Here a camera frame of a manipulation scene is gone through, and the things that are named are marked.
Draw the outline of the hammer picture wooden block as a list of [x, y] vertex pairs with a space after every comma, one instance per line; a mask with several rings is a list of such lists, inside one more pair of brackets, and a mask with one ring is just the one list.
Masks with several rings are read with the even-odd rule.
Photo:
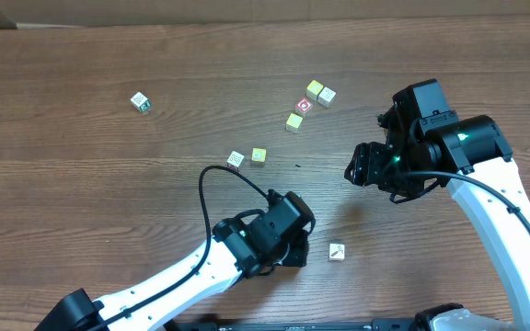
[[345, 259], [345, 245], [330, 243], [328, 246], [329, 261], [343, 261]]

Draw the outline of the yellow G letter block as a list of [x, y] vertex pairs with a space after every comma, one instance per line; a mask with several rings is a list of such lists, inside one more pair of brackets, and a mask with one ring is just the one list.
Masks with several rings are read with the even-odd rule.
[[253, 166], [262, 167], [266, 164], [267, 150], [263, 148], [253, 148], [250, 163]]

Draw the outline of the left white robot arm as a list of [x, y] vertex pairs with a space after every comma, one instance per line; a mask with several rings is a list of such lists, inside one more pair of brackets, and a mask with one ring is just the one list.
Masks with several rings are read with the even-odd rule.
[[83, 289], [68, 294], [36, 330], [157, 330], [243, 279], [267, 275], [278, 265], [304, 266], [310, 235], [305, 226], [313, 224], [256, 210], [224, 219], [197, 250], [148, 280], [95, 301]]

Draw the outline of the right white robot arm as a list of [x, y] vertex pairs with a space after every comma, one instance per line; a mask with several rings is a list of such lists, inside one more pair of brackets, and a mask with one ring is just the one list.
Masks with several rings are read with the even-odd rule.
[[420, 330], [530, 330], [530, 200], [494, 120], [414, 120], [407, 130], [388, 130], [385, 143], [357, 145], [344, 176], [356, 186], [377, 186], [395, 204], [447, 188], [501, 279], [512, 323], [448, 306], [420, 313]]

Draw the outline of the red edged frog block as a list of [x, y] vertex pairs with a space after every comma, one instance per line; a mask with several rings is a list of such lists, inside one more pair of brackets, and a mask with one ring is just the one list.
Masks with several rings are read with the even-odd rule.
[[245, 162], [245, 156], [237, 151], [232, 151], [226, 160], [226, 166], [234, 171], [239, 171]]

